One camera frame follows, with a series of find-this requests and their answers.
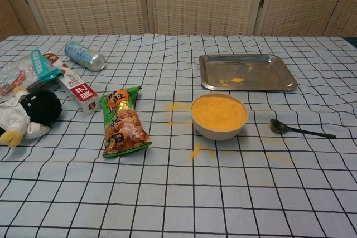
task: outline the blue can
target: blue can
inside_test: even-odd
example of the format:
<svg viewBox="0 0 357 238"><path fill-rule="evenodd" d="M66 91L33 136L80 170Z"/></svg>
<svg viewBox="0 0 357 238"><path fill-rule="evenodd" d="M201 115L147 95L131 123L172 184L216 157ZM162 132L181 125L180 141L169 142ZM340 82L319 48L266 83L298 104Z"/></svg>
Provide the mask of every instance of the blue can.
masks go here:
<svg viewBox="0 0 357 238"><path fill-rule="evenodd" d="M65 47L65 54L84 67L98 72L105 67L105 58L97 51L90 50L76 42L70 42Z"/></svg>

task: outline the spoon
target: spoon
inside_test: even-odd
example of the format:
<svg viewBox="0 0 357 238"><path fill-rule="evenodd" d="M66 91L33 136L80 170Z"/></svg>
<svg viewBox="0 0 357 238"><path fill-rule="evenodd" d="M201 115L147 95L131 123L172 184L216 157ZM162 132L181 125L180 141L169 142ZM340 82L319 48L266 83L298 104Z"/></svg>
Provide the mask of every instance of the spoon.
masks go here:
<svg viewBox="0 0 357 238"><path fill-rule="evenodd" d="M335 135L312 132L312 131L302 130L302 129L298 129L298 128L292 128L292 127L289 127L288 125L285 125L283 122L280 122L280 121L275 120L275 119L271 119L270 120L270 124L271 124L271 127L272 127L273 130L275 130L277 132L281 132L281 133L285 133L287 131L295 131L295 132L299 132L299 133L305 133L305 134L310 134L310 135L315 135L315 136L321 136L321 137L325 137L325 138L328 138L328 139L336 139Z"/></svg>

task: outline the bowl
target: bowl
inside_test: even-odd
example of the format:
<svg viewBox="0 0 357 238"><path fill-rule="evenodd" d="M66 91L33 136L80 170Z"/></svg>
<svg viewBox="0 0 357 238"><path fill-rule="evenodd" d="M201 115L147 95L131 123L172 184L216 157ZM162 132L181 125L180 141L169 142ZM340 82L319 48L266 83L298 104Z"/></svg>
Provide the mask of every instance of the bowl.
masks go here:
<svg viewBox="0 0 357 238"><path fill-rule="evenodd" d="M210 129L210 128L207 128L204 125L198 123L196 121L196 119L194 118L193 114L192 114L192 108L194 107L196 101L199 100L200 98L212 97L212 96L227 98L227 99L236 101L237 103L241 104L243 106L244 112L245 112L245 121L244 121L244 123L242 125L238 126L237 128L229 130L229 131L219 131L219 130ZM242 130L242 128L244 127L244 125L246 124L246 122L248 120L248 111L247 111L247 108L245 107L243 102L241 102L239 99L237 99L237 98L235 98L235 97L233 97L231 95L222 94L222 93L209 93L209 94L205 94L205 95L202 95L202 96L198 97L192 103L191 117L192 117L192 123L193 123L195 129L202 136L206 137L207 139L212 139L212 140L226 140L226 139L230 139L230 138L236 136Z"/></svg>

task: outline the metal tray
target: metal tray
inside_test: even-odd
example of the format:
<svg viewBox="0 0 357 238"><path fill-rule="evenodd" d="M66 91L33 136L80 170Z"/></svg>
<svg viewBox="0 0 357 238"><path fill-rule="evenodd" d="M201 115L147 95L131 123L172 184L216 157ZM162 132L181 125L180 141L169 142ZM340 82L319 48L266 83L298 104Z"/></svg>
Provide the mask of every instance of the metal tray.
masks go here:
<svg viewBox="0 0 357 238"><path fill-rule="evenodd" d="M282 59L270 54L200 56L201 82L210 90L294 90Z"/></svg>

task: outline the stuffed penguin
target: stuffed penguin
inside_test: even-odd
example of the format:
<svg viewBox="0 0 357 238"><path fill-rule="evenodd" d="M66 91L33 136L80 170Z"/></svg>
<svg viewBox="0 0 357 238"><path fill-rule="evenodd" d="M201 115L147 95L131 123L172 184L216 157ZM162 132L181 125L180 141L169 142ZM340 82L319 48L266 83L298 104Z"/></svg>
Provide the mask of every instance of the stuffed penguin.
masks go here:
<svg viewBox="0 0 357 238"><path fill-rule="evenodd" d="M14 88L15 96L0 103L0 144L16 147L25 139L38 138L50 131L50 123L62 112L60 100L48 90L29 93Z"/></svg>

